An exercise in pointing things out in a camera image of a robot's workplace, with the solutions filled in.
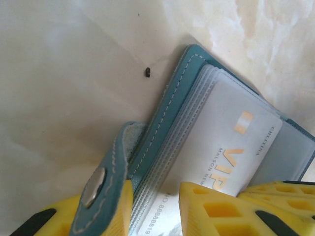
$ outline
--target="white marble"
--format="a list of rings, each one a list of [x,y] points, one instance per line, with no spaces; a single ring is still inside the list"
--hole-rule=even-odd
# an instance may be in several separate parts
[[[2,0],[0,235],[81,192],[190,43],[315,134],[314,24],[312,0]]]

